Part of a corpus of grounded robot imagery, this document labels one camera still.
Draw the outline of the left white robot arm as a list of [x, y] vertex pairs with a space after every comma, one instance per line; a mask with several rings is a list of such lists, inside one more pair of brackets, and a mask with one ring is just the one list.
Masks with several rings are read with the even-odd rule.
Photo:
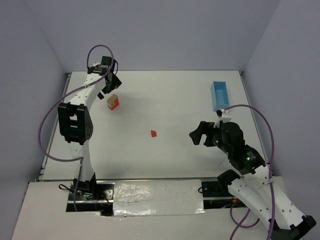
[[84, 86], [68, 102], [58, 105], [59, 132], [68, 143], [71, 157], [81, 158], [81, 169], [77, 170], [73, 180], [77, 191], [85, 194], [97, 192], [96, 175], [91, 164], [89, 140], [94, 133], [90, 109], [96, 100], [102, 100], [106, 94], [117, 89], [122, 82], [114, 74], [115, 64], [110, 56], [103, 56], [101, 62], [92, 64], [87, 69]]

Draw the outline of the red cube with window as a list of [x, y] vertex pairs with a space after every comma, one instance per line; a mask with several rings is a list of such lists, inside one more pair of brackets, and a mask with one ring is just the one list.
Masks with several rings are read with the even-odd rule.
[[109, 108], [111, 111], [113, 111], [116, 107], [117, 107], [117, 105], [108, 106], [108, 108]]

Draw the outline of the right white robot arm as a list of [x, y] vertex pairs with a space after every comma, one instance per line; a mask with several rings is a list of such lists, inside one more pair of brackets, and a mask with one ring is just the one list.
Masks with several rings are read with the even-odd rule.
[[219, 187], [244, 203], [269, 229], [272, 240], [299, 240], [316, 226], [316, 220], [301, 212], [273, 182], [265, 160], [245, 143], [238, 124], [227, 122], [216, 127], [201, 121], [189, 133], [194, 145], [200, 144], [203, 135], [204, 145], [224, 152], [233, 167], [217, 177]]

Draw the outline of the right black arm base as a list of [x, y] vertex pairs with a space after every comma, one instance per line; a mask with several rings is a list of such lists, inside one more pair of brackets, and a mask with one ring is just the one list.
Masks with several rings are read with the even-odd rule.
[[229, 209], [233, 203], [239, 201], [225, 190], [216, 179], [202, 181], [198, 192], [203, 197], [203, 208], [205, 210]]

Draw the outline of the red cube block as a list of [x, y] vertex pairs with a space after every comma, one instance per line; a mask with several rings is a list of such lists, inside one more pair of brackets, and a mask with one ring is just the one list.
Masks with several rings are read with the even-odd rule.
[[114, 101], [113, 101], [113, 107], [117, 107], [119, 105], [119, 98], [117, 97]]

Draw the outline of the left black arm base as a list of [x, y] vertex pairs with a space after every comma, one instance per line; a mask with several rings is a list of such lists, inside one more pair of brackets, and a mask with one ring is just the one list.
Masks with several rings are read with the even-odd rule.
[[93, 191], [81, 189], [80, 184], [75, 193], [75, 183], [70, 186], [59, 184], [58, 188], [68, 192], [66, 212], [98, 212], [101, 216], [114, 215], [114, 188], [112, 183], [97, 183]]

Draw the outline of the blue plastic box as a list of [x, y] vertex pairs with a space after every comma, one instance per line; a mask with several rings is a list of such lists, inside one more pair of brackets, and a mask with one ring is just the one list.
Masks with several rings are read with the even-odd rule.
[[226, 82], [214, 81], [211, 85], [210, 92], [214, 112], [225, 109], [230, 105]]

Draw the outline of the natural wood block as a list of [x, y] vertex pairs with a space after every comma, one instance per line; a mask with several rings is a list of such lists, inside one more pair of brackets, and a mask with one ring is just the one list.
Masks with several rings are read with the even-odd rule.
[[113, 106], [114, 105], [114, 100], [118, 98], [116, 94], [112, 94], [108, 99], [107, 99], [107, 105], [108, 106]]

